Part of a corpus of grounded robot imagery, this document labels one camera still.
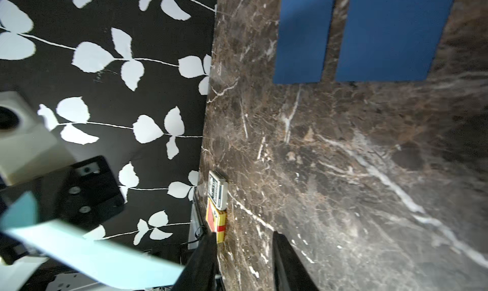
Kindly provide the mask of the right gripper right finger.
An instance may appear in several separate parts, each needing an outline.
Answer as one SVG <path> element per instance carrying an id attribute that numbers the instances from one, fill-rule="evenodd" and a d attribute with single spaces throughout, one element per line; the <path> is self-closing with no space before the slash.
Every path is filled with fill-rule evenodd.
<path id="1" fill-rule="evenodd" d="M 285 235 L 273 232 L 273 277 L 278 291 L 318 291 Z"/>

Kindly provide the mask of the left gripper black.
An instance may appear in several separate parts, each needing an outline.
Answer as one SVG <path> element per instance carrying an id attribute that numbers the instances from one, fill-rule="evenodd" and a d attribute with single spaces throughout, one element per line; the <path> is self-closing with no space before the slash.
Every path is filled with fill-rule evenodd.
<path id="1" fill-rule="evenodd" d="M 29 250 L 7 230 L 60 219 L 85 231 L 121 213 L 125 199 L 105 157 L 96 156 L 8 186 L 1 183 L 1 258 L 13 264 Z"/>

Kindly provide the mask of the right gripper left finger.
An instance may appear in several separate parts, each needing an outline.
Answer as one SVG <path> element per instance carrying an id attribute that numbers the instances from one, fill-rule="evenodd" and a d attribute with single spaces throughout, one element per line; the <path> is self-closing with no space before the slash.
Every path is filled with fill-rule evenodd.
<path id="1" fill-rule="evenodd" d="M 217 240 L 215 233 L 205 235 L 171 291 L 215 291 Z"/>

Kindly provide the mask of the white square paper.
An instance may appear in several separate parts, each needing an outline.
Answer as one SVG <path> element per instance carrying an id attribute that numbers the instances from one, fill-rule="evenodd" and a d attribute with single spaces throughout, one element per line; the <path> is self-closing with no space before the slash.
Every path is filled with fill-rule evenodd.
<path id="1" fill-rule="evenodd" d="M 1 232 L 114 288 L 141 290 L 173 285 L 184 271 L 182 265 L 123 245 L 88 240 L 83 230 L 67 222 L 41 221 L 38 203 L 30 191 L 3 212 Z"/>

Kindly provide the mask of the blue square paper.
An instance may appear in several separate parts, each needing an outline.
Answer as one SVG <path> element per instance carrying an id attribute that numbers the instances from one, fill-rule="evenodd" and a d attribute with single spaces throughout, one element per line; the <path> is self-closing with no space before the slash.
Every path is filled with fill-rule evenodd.
<path id="1" fill-rule="evenodd" d="M 349 0 L 336 81 L 423 81 L 454 0 Z"/>
<path id="2" fill-rule="evenodd" d="M 322 78 L 335 0 L 281 0 L 274 84 Z"/>

